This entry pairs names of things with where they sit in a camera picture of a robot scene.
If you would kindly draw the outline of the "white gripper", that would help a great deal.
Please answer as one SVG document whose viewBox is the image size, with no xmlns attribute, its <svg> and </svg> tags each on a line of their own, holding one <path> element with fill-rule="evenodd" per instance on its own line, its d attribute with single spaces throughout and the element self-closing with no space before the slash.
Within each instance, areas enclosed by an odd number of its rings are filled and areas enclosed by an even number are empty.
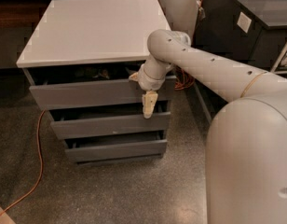
<svg viewBox="0 0 287 224">
<path fill-rule="evenodd" d="M 144 63 L 139 72 L 129 76 L 129 80 L 139 83 L 140 87 L 147 91 L 143 95 L 143 117 L 150 119 L 153 115 L 155 104 L 157 102 L 158 91 L 165 81 L 166 70 L 163 64 Z"/>
</svg>

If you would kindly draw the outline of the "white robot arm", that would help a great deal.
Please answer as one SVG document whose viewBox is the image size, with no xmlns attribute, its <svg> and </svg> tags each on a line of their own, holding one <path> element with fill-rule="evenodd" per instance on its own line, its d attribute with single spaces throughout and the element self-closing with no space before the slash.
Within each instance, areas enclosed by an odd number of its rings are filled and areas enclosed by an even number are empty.
<svg viewBox="0 0 287 224">
<path fill-rule="evenodd" d="M 193 49 L 183 32 L 156 30 L 131 75 L 150 118 L 166 74 L 179 66 L 227 104 L 207 135 L 208 224 L 287 224 L 287 79 Z"/>
</svg>

